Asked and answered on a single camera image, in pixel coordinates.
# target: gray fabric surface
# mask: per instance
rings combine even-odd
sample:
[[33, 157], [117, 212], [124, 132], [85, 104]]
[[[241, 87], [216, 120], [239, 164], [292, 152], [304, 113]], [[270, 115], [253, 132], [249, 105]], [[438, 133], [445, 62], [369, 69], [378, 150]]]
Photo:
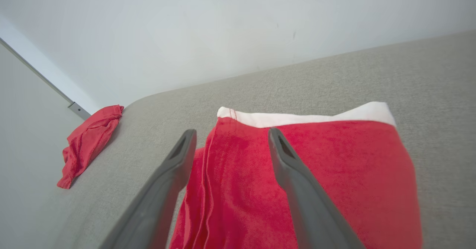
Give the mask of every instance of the gray fabric surface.
[[29, 242], [99, 246], [185, 129], [197, 129], [204, 145], [220, 106], [335, 115], [382, 101], [415, 165], [424, 247], [476, 248], [475, 87], [473, 31], [148, 96], [126, 107], [104, 151], [42, 208]]

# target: gray upholstery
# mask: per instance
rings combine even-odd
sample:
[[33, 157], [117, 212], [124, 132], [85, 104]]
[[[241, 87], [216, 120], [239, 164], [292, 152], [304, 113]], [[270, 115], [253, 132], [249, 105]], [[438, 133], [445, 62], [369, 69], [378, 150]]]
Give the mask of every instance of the gray upholstery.
[[32, 231], [28, 242], [62, 249], [99, 246], [185, 129], [197, 129], [197, 145], [204, 145], [220, 106], [335, 115], [382, 101], [415, 165], [424, 247], [476, 248], [475, 87], [473, 31], [142, 98], [126, 107], [112, 140], [72, 188], [58, 189], [41, 209], [32, 227], [40, 233]]

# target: red cloth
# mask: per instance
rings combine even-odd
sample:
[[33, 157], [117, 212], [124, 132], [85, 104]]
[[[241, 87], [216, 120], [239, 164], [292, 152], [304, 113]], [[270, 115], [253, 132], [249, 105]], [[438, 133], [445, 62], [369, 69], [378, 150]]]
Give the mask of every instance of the red cloth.
[[71, 133], [68, 137], [70, 145], [63, 149], [63, 178], [57, 186], [70, 188], [73, 179], [86, 170], [111, 138], [122, 117], [122, 110], [124, 107], [120, 105], [102, 108]]
[[[415, 171], [395, 127], [335, 121], [277, 128], [367, 249], [421, 247]], [[171, 249], [298, 247], [268, 130], [218, 118], [195, 154]]]

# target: red towel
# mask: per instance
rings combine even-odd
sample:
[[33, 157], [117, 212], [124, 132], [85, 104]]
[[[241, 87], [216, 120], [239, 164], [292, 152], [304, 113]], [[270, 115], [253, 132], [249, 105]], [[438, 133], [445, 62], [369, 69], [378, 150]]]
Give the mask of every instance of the red towel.
[[195, 154], [170, 248], [298, 247], [286, 193], [274, 177], [270, 126], [282, 131], [367, 249], [420, 248], [412, 161], [386, 104], [369, 104], [355, 109], [357, 116], [352, 110], [300, 119], [222, 108]]
[[69, 147], [63, 149], [65, 166], [60, 188], [70, 188], [73, 179], [80, 176], [102, 151], [122, 117], [123, 106], [113, 105], [98, 110], [68, 137]]

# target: red fabric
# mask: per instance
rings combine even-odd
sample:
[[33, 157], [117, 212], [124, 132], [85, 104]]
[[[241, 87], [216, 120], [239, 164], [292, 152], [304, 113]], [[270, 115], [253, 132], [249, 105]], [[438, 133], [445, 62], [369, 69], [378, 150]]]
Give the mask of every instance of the red fabric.
[[[415, 171], [392, 125], [338, 121], [277, 128], [367, 249], [421, 247]], [[218, 118], [195, 154], [171, 249], [298, 247], [267, 132]]]
[[102, 151], [122, 117], [123, 106], [113, 105], [98, 110], [85, 120], [68, 137], [68, 147], [63, 149], [65, 166], [60, 188], [70, 188], [73, 179], [80, 176]]

